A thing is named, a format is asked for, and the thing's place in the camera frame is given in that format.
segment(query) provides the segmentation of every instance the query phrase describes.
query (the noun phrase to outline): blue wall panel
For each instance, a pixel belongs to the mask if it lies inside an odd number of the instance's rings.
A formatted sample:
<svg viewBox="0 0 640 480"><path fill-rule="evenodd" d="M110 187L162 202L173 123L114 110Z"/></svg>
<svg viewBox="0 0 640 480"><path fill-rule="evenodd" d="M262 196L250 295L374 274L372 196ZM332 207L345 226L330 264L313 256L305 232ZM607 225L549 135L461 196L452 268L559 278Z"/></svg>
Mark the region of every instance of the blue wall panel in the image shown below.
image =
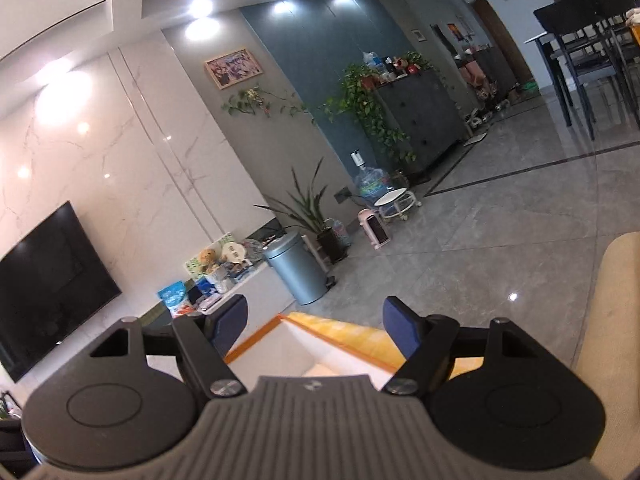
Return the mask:
<svg viewBox="0 0 640 480"><path fill-rule="evenodd" d="M288 0L241 9L244 18L311 107L338 93L349 63L362 63L363 52L399 56L411 43L378 0ZM376 158L369 139L353 118L329 122L313 111L350 175L358 173L350 153L360 150L369 164Z"/></svg>

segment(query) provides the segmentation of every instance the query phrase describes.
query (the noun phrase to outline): pink heater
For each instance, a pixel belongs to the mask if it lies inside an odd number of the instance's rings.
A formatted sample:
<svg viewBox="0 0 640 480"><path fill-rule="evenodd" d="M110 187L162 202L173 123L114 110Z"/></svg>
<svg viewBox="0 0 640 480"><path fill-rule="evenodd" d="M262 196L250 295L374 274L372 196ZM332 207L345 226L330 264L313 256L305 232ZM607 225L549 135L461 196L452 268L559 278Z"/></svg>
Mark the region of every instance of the pink heater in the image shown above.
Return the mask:
<svg viewBox="0 0 640 480"><path fill-rule="evenodd" d="M358 220L369 240L371 240L371 245L373 245L374 249L379 249L391 240L391 236L386 232L380 216L375 211L363 209L358 213Z"/></svg>

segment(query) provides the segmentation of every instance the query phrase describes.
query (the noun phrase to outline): gray ribbed panel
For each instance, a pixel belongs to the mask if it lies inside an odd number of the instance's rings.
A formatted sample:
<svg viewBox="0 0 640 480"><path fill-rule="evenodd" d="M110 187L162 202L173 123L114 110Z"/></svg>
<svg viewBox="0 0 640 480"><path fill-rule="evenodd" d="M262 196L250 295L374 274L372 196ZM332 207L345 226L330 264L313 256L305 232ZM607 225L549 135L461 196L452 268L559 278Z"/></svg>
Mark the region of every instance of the gray ribbed panel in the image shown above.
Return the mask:
<svg viewBox="0 0 640 480"><path fill-rule="evenodd" d="M307 389L319 381L318 389ZM603 480L588 460L545 472L501 470L466 455L414 398L367 376L261 378L249 395L212 400L177 447L111 473L49 465L28 480Z"/></svg>

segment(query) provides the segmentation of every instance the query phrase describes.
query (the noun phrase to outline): blue package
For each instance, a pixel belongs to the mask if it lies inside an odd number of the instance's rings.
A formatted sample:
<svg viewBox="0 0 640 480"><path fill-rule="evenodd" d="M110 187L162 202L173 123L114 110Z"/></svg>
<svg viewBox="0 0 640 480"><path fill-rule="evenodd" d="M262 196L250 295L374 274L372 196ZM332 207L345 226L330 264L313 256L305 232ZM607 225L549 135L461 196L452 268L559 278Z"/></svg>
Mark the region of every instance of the blue package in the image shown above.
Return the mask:
<svg viewBox="0 0 640 480"><path fill-rule="evenodd" d="M196 282L196 286L198 287L198 290L202 293L202 295L206 298L217 292L216 287L213 286L213 284L204 276Z"/></svg>
<svg viewBox="0 0 640 480"><path fill-rule="evenodd" d="M158 298L164 301L172 317L195 312L187 296L187 288L183 282L175 282L158 292Z"/></svg>

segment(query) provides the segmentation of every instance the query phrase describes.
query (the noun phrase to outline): rolling stool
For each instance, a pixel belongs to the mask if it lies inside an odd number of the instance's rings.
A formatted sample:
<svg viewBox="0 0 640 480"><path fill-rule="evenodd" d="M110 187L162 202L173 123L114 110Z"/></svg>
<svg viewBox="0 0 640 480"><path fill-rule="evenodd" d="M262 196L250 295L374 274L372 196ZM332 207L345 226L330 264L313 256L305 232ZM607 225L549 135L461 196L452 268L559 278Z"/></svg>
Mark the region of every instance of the rolling stool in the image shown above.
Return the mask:
<svg viewBox="0 0 640 480"><path fill-rule="evenodd" d="M413 191L409 191L405 187L389 191L386 195L376 200L374 204L374 206L378 208L378 213L384 221L388 221L396 216L399 216L402 220L407 220L409 217L406 215L406 212L414 205L420 207L422 202L418 201Z"/></svg>

